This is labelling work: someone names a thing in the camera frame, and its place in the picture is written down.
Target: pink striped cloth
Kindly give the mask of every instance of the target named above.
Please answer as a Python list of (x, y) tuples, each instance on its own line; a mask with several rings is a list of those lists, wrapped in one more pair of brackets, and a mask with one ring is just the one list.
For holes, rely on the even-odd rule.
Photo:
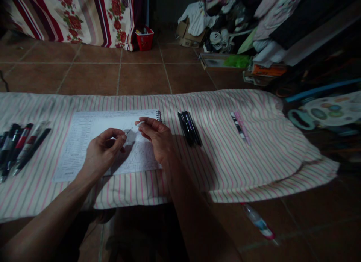
[[(0, 131), (11, 123), (50, 120), (52, 131), (16, 177), (0, 184), (0, 221), (39, 214), (69, 182), (53, 183), (71, 119), (78, 111), (159, 109), (171, 128), (183, 163), (198, 188), (218, 203), (258, 201), (308, 190), (336, 176), (338, 163), (322, 155), (284, 117), (281, 101), (258, 90), (220, 90), (179, 95), (63, 96), (0, 93)], [(177, 112), (187, 110), (202, 147), (189, 147)], [(230, 112), (239, 111), (251, 146), (237, 132)], [(84, 208), (157, 205), (170, 201), (161, 170), (105, 177)]]

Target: spiral notebook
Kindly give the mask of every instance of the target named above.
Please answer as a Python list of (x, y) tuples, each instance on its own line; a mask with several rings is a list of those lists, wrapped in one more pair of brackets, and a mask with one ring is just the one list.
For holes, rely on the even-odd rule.
[(141, 116), (161, 121), (161, 113), (155, 109), (75, 113), (52, 181), (74, 180), (83, 166), (90, 141), (110, 127), (121, 129), (128, 134), (124, 145), (126, 153), (118, 153), (105, 176), (160, 169), (151, 142), (144, 138), (134, 125)]

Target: hand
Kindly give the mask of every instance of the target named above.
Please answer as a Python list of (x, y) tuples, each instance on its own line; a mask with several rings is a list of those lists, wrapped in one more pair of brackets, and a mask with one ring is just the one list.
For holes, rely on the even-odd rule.
[(139, 120), (144, 123), (138, 130), (153, 144), (155, 159), (160, 164), (169, 155), (175, 155), (172, 133), (166, 125), (149, 117), (140, 117)]
[(126, 140), (124, 131), (112, 128), (91, 140), (86, 150), (83, 168), (75, 181), (95, 184), (113, 164), (118, 152), (125, 152), (123, 145)]

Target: pink pen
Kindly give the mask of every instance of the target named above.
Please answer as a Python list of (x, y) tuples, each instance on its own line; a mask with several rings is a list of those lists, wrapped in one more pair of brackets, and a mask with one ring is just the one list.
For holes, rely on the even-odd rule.
[(262, 235), (266, 239), (272, 241), (274, 245), (279, 246), (279, 243), (276, 240), (276, 236), (268, 227), (266, 222), (262, 219), (262, 217), (259, 215), (259, 213), (247, 203), (241, 203), (241, 205), (243, 205), (243, 210), (249, 220), (259, 229)]

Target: finger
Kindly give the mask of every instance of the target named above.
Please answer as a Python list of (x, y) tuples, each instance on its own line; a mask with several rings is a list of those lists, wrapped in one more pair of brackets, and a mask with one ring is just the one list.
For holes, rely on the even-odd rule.
[(159, 126), (163, 125), (157, 119), (149, 118), (149, 117), (140, 117), (139, 121), (144, 121), (148, 125), (152, 126), (154, 129), (158, 130)]
[(114, 145), (109, 150), (112, 151), (113, 153), (117, 153), (118, 151), (120, 151), (120, 149), (123, 147), (126, 141), (127, 141), (126, 135), (120, 136), (118, 139), (116, 139)]
[(144, 138), (147, 138), (150, 142), (152, 142), (152, 139), (148, 135), (146, 135), (144, 132), (141, 133)]
[(105, 141), (105, 146), (107, 148), (111, 148), (114, 145), (114, 143), (115, 143), (115, 139), (109, 139)]
[(150, 139), (152, 139), (152, 137), (155, 136), (155, 131), (146, 123), (141, 124), (139, 126), (139, 129), (141, 130), (142, 133), (145, 133)]
[(123, 134), (125, 134), (125, 132), (120, 129), (108, 128), (107, 130), (99, 134), (99, 137), (102, 138), (103, 140), (109, 140), (112, 137), (118, 138)]

